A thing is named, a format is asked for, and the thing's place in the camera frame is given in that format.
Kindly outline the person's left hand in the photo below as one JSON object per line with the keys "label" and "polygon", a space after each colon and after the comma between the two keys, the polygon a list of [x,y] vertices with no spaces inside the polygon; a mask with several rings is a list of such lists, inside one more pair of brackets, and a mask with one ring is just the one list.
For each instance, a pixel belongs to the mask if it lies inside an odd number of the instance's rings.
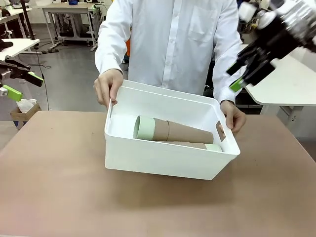
{"label": "person's left hand", "polygon": [[226,126],[236,135],[246,122],[246,115],[236,105],[229,100],[224,100],[220,104],[221,111],[226,117]]}

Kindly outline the person's right hand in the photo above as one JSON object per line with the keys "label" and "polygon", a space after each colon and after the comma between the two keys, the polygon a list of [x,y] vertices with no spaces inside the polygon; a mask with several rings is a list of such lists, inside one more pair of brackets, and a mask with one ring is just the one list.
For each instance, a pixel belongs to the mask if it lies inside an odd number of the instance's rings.
{"label": "person's right hand", "polygon": [[118,69],[109,69],[94,81],[94,89],[99,104],[107,108],[117,103],[117,93],[123,83],[123,74]]}

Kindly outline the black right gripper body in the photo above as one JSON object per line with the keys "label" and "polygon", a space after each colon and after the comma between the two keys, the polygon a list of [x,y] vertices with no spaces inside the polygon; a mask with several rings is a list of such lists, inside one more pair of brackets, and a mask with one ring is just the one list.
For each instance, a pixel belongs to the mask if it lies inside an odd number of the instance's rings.
{"label": "black right gripper body", "polygon": [[276,14],[259,16],[255,36],[256,40],[238,54],[237,62],[246,67],[237,80],[239,86],[257,85],[276,69],[274,59],[282,59],[302,46]]}

